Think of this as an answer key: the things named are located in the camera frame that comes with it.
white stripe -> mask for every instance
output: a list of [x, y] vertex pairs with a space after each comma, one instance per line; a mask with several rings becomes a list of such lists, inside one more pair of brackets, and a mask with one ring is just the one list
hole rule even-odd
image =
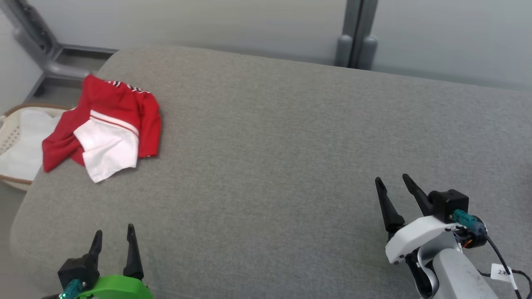
[[99, 118], [101, 120], [108, 121], [110, 123], [117, 124], [117, 125], [122, 126], [124, 128], [130, 129], [131, 131], [133, 131], [133, 133], [135, 133], [135, 135], [138, 136], [137, 128], [135, 128], [135, 126], [133, 126], [131, 123], [125, 122], [125, 121], [123, 121], [121, 119], [118, 119], [118, 118], [110, 117], [110, 116], [105, 115], [105, 114], [101, 114], [101, 113], [96, 112], [94, 110], [90, 111], [90, 115], [94, 116], [96, 118]]

gray floor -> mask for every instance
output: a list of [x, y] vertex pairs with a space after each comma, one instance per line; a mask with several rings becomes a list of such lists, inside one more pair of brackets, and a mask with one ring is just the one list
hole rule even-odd
[[[67, 65], [97, 71], [110, 57], [109, 54], [65, 51], [58, 61]], [[33, 97], [30, 102], [52, 103], [74, 107], [81, 95], [80, 81], [46, 79], [45, 92]], [[0, 292], [2, 298], [39, 299], [45, 295], [25, 280], [11, 260], [9, 231], [13, 219], [24, 199], [25, 192], [0, 182]]]

teal cable connector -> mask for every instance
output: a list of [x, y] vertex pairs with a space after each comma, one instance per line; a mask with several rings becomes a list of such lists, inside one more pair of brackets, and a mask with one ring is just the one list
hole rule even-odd
[[76, 299], [79, 293], [81, 293], [81, 289], [83, 289], [83, 284], [81, 280], [73, 279], [66, 286], [63, 293], [59, 296], [59, 299]]
[[462, 210], [454, 210], [453, 213], [454, 222], [467, 227], [469, 230], [480, 234], [480, 231], [486, 231], [484, 223], [477, 221], [477, 218], [473, 215], [469, 215]]

red sleeve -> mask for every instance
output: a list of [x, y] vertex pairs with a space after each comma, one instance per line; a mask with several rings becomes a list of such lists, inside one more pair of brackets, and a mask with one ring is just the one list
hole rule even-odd
[[161, 116], [159, 104], [151, 93], [139, 93], [140, 99], [140, 131], [138, 157], [157, 156], [161, 138]]

beige basket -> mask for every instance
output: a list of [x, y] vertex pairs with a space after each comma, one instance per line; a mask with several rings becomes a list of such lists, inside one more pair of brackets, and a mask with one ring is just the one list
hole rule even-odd
[[[61, 115], [66, 110], [72, 109], [71, 107], [59, 106], [53, 104], [22, 104], [7, 111], [0, 117], [0, 155], [4, 154], [9, 148], [11, 148], [19, 140], [20, 135], [20, 112], [23, 109], [31, 108], [44, 111], [56, 117]], [[6, 184], [11, 185], [17, 189], [28, 191], [32, 181], [22, 180], [18, 178], [12, 178], [8, 176], [0, 175], [0, 180]]]

